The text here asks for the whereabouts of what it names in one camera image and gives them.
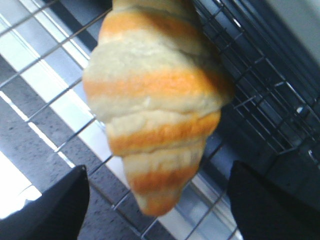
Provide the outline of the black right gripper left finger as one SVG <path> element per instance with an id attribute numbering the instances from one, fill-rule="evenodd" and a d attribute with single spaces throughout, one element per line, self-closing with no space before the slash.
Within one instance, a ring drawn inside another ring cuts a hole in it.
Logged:
<path id="1" fill-rule="evenodd" d="M 85 165 L 74 167 L 38 199 L 0 222 L 2 240 L 76 240 L 90 201 Z"/>

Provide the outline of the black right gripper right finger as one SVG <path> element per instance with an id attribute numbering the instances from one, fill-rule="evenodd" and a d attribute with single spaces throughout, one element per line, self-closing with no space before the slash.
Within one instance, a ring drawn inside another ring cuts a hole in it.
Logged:
<path id="1" fill-rule="evenodd" d="M 227 185 L 231 213 L 245 240 L 318 240 L 320 212 L 246 163 L 233 162 Z"/>

